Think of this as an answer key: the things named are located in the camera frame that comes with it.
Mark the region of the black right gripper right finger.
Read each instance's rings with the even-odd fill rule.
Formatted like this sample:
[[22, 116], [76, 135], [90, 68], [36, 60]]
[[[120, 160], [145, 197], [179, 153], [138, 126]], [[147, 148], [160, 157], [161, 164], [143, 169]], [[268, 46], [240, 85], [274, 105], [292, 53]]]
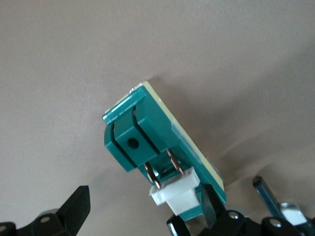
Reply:
[[[305, 236], [287, 220], [265, 217], [256, 223], [236, 210], [227, 210], [210, 184], [202, 185], [202, 213], [207, 222], [198, 236]], [[184, 220], [173, 215], [167, 221], [172, 236], [191, 236]]]

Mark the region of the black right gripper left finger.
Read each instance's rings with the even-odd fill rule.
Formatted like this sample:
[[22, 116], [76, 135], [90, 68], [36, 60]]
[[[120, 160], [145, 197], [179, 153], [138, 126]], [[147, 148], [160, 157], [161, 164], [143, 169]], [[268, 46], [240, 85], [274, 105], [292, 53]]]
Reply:
[[90, 211], [89, 187], [81, 185], [60, 208], [41, 213], [22, 228], [0, 222], [0, 236], [77, 236]]

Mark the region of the green load switch white handle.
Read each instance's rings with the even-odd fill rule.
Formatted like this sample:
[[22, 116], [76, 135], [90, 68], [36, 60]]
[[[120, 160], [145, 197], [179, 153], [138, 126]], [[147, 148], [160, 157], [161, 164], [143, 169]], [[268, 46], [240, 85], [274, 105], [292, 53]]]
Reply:
[[156, 205], [184, 221], [202, 214], [202, 185], [226, 202], [223, 180], [148, 82], [140, 83], [103, 115], [104, 144], [126, 170], [151, 183]]

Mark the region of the dark blue metal rod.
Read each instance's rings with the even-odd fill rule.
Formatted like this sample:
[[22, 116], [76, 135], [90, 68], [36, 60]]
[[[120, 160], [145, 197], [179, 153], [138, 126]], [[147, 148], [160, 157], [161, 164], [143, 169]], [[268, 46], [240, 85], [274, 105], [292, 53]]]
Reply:
[[261, 176], [255, 176], [252, 185], [273, 217], [285, 219], [293, 226], [309, 225], [309, 221], [300, 207], [294, 203], [280, 203]]

